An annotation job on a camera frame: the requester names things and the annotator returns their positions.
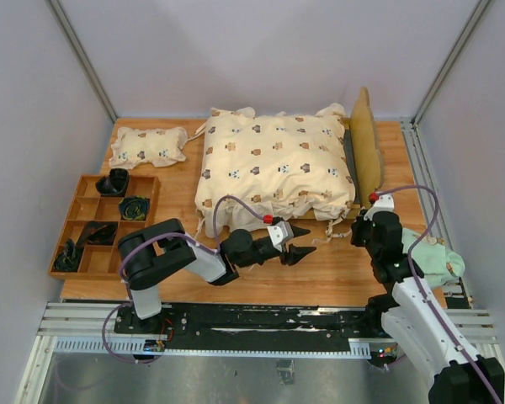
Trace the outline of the wooden pet bed frame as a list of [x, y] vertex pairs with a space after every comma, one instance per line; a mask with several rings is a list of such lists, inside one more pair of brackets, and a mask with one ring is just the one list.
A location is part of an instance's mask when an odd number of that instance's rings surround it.
[[384, 184], [384, 159], [375, 118], [370, 107], [369, 90], [362, 87], [349, 117], [339, 117], [344, 126], [346, 164], [355, 187], [355, 201], [344, 220], [353, 220], [364, 207], [369, 207], [369, 195]]

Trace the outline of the cream animal print mattress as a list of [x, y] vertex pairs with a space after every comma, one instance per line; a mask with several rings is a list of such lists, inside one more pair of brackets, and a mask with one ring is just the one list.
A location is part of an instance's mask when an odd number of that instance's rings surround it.
[[274, 116], [212, 109], [196, 130], [204, 150], [194, 202], [206, 236], [224, 227], [261, 229], [264, 215], [344, 219], [356, 199], [338, 120], [346, 116], [340, 104]]

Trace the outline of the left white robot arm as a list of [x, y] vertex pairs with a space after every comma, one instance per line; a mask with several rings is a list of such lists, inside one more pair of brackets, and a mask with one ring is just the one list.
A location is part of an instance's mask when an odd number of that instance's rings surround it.
[[206, 283], [222, 286], [239, 278], [240, 268], [262, 265], [277, 258], [293, 266], [316, 251], [314, 246], [291, 243], [310, 233], [279, 217], [266, 216], [268, 235], [254, 238], [250, 231], [237, 229], [216, 249], [194, 240], [178, 219], [170, 219], [118, 241], [120, 277], [132, 305], [134, 323], [143, 331], [157, 331], [163, 323], [159, 284], [186, 270]]

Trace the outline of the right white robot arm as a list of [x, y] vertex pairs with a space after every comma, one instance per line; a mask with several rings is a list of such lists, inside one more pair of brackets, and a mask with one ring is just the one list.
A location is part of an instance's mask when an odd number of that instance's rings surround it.
[[366, 330], [388, 334], [419, 371], [431, 403], [502, 403], [505, 372], [496, 358], [485, 358], [467, 341], [436, 300], [413, 246], [403, 244], [399, 216], [363, 210], [351, 225], [351, 243], [371, 259], [383, 295], [369, 300]]

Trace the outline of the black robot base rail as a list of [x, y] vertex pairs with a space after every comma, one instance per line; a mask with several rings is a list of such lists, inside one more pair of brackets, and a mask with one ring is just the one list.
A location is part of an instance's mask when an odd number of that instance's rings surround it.
[[117, 310], [116, 334], [151, 336], [165, 348], [329, 348], [352, 339], [391, 343], [380, 315], [368, 308], [167, 303], [154, 320]]

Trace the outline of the small animal print pillow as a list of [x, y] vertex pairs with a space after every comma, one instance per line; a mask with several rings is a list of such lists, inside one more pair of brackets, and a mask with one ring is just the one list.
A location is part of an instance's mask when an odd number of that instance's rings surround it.
[[109, 167], [131, 170], [141, 164], [167, 167], [184, 162], [183, 148], [188, 140], [188, 133], [182, 127], [151, 130], [121, 127], [110, 147]]

